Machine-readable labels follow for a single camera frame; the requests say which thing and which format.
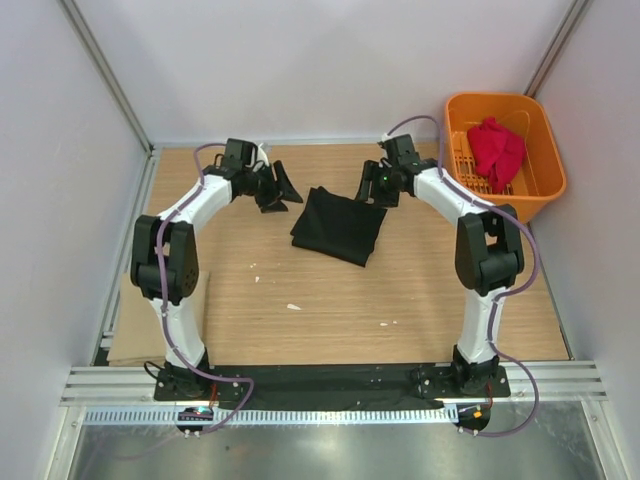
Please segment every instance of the orange plastic basket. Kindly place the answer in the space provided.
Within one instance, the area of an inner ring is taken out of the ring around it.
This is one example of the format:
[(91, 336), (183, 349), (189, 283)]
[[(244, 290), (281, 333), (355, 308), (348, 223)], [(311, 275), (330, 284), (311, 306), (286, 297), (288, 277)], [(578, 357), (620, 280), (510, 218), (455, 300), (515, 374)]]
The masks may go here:
[[(558, 198), (567, 180), (551, 127), (542, 106), (530, 97), (506, 93), (460, 93), (447, 102), (449, 133), (447, 170), (460, 184), (496, 204), (511, 204), (522, 222), (531, 220), (551, 200)], [(500, 194), (492, 193), (484, 177), (475, 173), (475, 160), (467, 131), (487, 117), (525, 139), (527, 156), (522, 168)]]

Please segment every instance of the red towel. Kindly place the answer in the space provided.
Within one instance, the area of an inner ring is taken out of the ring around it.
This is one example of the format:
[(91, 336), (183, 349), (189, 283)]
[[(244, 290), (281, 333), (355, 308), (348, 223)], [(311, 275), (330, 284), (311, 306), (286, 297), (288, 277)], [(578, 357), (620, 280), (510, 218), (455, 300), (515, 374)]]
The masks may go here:
[(524, 140), (493, 117), (467, 132), (476, 173), (486, 177), (493, 193), (502, 192), (516, 176), (526, 155)]

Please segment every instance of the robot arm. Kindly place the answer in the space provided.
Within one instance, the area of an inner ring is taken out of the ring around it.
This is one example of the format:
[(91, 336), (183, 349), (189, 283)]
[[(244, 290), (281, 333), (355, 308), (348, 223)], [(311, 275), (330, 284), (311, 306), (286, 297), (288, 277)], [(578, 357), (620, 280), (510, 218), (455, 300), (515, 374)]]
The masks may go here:
[[(204, 179), (174, 206), (158, 216), (141, 215), (136, 220), (130, 268), (132, 283), (151, 302), (162, 323), (163, 301), (156, 236), (160, 225), (178, 210), (163, 235), (164, 245), (169, 245), (168, 253), (164, 254), (169, 297), (167, 325), (172, 340), (180, 345), (182, 356), (190, 365), (205, 372), (209, 371), (207, 350), (198, 334), (190, 298), (199, 275), (196, 234), (220, 209), (240, 195), (253, 196), (262, 213), (286, 212), (288, 209), (283, 201), (302, 203), (282, 162), (270, 164), (261, 146), (229, 139), (221, 157), (219, 164), (203, 169)], [(179, 206), (185, 203), (188, 204), (179, 210)], [(208, 392), (209, 381), (191, 372), (168, 343), (166, 345), (165, 366), (158, 377), (158, 385), (164, 385), (165, 394), (159, 394), (157, 387), (156, 398), (171, 399), (171, 393), (176, 393), (176, 386), (182, 397), (196, 398)]]
[[(467, 191), (471, 201), (462, 199), (445, 183), (434, 160), (420, 160), (410, 135), (388, 138), (380, 144), (386, 158), (365, 162), (356, 200), (383, 207), (398, 205), (400, 192), (407, 192), (435, 208), (457, 229), (455, 268), (467, 289), (464, 324), (454, 346), (452, 370), (460, 391), (482, 391), (495, 377), (499, 359), (489, 343), (490, 311), (496, 296), (508, 290), (524, 269), (520, 234), (516, 227), (497, 214), (475, 204), (487, 203)], [(446, 171), (448, 183), (458, 185)], [(511, 215), (509, 205), (500, 207)], [(495, 238), (487, 244), (486, 235)], [(497, 337), (504, 299), (497, 302), (492, 338)]]

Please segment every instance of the wooden table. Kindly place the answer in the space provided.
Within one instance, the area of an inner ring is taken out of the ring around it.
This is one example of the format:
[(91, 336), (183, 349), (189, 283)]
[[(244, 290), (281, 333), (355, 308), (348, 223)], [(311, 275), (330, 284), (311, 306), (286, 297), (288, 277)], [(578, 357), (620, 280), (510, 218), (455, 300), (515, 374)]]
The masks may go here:
[[(220, 150), (202, 153), (202, 165)], [(435, 145), (420, 146), (423, 157)], [(274, 147), (306, 199), (310, 187), (353, 197), (376, 145)], [(195, 182), (191, 149), (164, 149), (148, 213)], [(262, 215), (240, 197), (197, 239), (200, 269), (211, 272), (205, 343), (214, 364), (322, 364), (448, 361), (461, 332), (464, 290), (454, 271), (455, 229), (408, 195), (387, 213), (366, 268), (291, 246), (303, 205)], [(525, 245), (527, 268), (532, 257)], [(299, 311), (290, 310), (295, 304)], [(566, 359), (544, 279), (507, 300), (499, 345), (525, 360)]]

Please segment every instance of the black cloth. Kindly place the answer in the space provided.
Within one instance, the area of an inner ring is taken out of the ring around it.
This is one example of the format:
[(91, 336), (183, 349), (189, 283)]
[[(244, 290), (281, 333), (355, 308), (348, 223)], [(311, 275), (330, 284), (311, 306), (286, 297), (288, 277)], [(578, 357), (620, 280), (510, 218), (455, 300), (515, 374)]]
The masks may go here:
[(312, 188), (291, 230), (291, 244), (364, 267), (386, 213), (384, 208), (339, 197), (323, 187)]

